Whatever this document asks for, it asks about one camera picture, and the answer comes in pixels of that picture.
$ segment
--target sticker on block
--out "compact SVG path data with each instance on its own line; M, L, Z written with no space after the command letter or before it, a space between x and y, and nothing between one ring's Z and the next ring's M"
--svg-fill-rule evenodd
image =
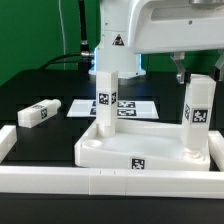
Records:
M193 124L206 124L208 120L208 110L194 109L192 123Z
M109 105L109 94L99 93L99 104L100 105Z
M47 109L45 108L45 109L41 110L41 119L44 119L46 117L47 117Z
M144 170L145 169L145 160L132 158L131 167L134 170Z

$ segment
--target black table surface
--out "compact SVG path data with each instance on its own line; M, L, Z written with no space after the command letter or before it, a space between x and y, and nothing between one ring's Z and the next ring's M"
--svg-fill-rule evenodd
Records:
M119 86L119 100L153 100L159 122L180 124L185 86L171 73L147 74ZM74 144L94 118L68 118L74 99L95 99L95 82L77 71L25 70L0 87L0 129L17 125L17 143L4 166L74 167ZM59 99L58 114L32 129L17 112ZM224 84L217 83L210 124L224 135ZM223 223L224 200L44 194L0 194L0 223Z

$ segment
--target green wall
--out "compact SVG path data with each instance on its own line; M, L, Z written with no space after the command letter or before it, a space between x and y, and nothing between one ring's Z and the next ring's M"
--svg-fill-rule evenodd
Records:
M86 0L87 31L93 49L99 42L99 0ZM0 1L0 85L24 69L36 69L63 54L58 0ZM62 0L67 52L78 52L80 43L78 1ZM216 51L188 53L185 65L207 72L217 60ZM168 54L143 57L150 71L176 71ZM67 69L76 69L68 65Z

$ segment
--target white base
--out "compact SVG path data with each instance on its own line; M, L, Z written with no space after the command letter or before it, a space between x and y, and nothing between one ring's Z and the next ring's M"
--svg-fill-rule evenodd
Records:
M83 167L134 169L133 161L140 159L144 169L208 171L208 144L198 159L187 158L181 131L181 125L119 119L115 136L101 138L94 122L75 145L75 162Z

